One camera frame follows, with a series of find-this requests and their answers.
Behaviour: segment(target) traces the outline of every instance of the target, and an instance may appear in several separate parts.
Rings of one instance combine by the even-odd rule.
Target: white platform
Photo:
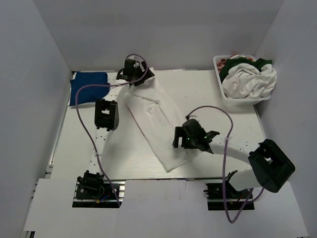
[[[222,103],[215,71],[169,70],[155,71],[155,75],[184,115],[201,105],[218,106],[230,112],[232,116],[232,137],[251,142],[263,140],[253,106],[227,108]],[[116,73],[109,73],[108,76],[109,81],[113,82]],[[119,101],[118,106],[120,124],[106,152],[111,164],[104,168],[111,179],[201,178],[221,175],[222,156],[209,153],[201,153],[193,161],[167,173],[151,151],[126,104]],[[92,134],[96,133],[94,110],[93,106],[80,109],[83,121]],[[218,110],[200,109],[194,114],[205,130],[215,130],[225,135],[230,128],[228,118]],[[53,157],[51,178],[75,181],[87,169],[92,152],[92,144],[78,120],[76,110],[68,108]],[[226,168],[229,172],[248,169],[249,165],[228,158]]]
[[[279,193],[264,192],[255,210],[243,211],[235,224],[228,223],[224,211],[208,211],[205,185],[197,181],[127,181],[119,209],[72,208],[75,185],[76,181],[41,179],[24,230],[35,231],[34,238],[307,236],[288,182]]]

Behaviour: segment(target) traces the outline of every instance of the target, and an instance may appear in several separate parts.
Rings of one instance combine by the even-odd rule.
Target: green cloth
[[[272,64],[272,60],[265,60],[265,59],[259,58],[257,61],[254,62],[254,61],[247,59],[247,58],[244,58],[244,57],[240,57],[237,59],[227,59],[224,67],[222,68],[222,70],[219,73],[221,82],[224,81],[226,76],[229,74],[229,70],[231,68],[233,68],[234,66],[237,66],[238,64],[241,64],[241,63],[250,64],[250,65],[254,66],[255,68],[257,68],[261,72],[261,68],[266,64]]]

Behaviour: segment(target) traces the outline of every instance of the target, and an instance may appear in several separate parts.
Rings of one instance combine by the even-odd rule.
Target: white wall
[[[277,85],[259,105],[268,138],[296,166],[291,185],[310,237],[317,237],[317,1],[286,0],[258,57],[273,59]]]
[[[0,3],[0,233],[20,237],[65,109],[70,70],[31,0]]]
[[[212,68],[254,54],[283,0],[34,0],[72,70],[120,69],[129,53],[158,69]]]

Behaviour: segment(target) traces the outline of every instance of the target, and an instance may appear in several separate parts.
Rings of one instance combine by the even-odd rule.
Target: white cloth
[[[261,68],[241,63],[232,67],[222,82],[224,93],[228,98],[265,98],[276,84],[276,70],[271,64]]]
[[[157,78],[132,86],[123,100],[167,172],[199,154],[197,149],[184,149],[180,145],[173,148],[175,127],[182,126],[186,119]]]
[[[247,58],[246,56],[243,56],[243,55],[236,55],[236,56],[233,56],[231,57],[230,59],[238,59],[238,58]]]

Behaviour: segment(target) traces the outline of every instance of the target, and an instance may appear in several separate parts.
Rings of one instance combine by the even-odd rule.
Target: robotic arm
[[[214,139],[217,135],[219,132],[216,131],[206,133],[198,121],[190,119],[181,127],[176,127],[173,146],[177,148],[181,138],[181,147],[185,149],[200,149],[223,155],[226,139]],[[236,191],[263,187],[270,192],[278,192],[295,171],[295,166],[288,157],[274,141],[269,139],[259,144],[229,140],[227,155],[248,163],[252,167],[250,170],[232,172],[227,177],[226,182]]]

